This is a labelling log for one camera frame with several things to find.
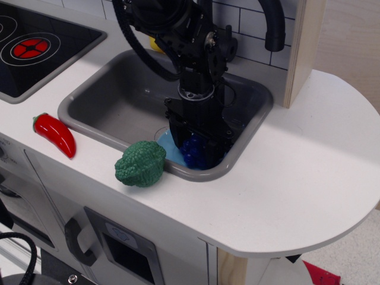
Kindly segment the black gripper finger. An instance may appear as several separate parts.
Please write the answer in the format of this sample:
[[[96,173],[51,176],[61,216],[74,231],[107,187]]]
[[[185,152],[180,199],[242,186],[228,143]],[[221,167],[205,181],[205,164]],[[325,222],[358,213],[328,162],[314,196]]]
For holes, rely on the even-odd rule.
[[[213,168],[220,163],[225,154],[229,150],[229,142],[227,140],[209,139],[205,145],[205,161],[207,167]]]
[[[192,132],[187,129],[187,126],[182,121],[177,120],[175,117],[169,119],[169,128],[177,148],[183,146],[185,140],[189,139]]]

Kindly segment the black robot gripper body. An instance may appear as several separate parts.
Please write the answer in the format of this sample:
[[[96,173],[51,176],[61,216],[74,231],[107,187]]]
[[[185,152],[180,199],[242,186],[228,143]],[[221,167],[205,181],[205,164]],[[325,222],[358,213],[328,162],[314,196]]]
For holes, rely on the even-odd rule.
[[[168,120],[175,117],[182,121],[192,134],[197,134],[206,141],[227,140],[229,149],[233,145],[233,131],[223,118],[223,111],[231,104],[225,102],[225,89],[215,87],[203,98],[188,98],[189,93],[178,90],[179,99],[166,98]]]

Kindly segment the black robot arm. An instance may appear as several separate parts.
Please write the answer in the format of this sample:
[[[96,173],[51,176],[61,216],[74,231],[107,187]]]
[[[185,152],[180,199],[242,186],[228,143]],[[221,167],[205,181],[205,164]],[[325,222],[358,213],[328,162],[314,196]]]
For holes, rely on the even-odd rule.
[[[166,117],[177,148],[184,150],[198,136],[201,150],[194,159],[201,168],[220,163],[233,145],[234,132],[223,119],[226,58],[216,25],[194,1],[113,1],[126,41],[140,59],[167,81],[178,81],[178,99],[166,99]],[[161,66],[145,50],[133,31],[154,39],[172,61],[174,70]]]

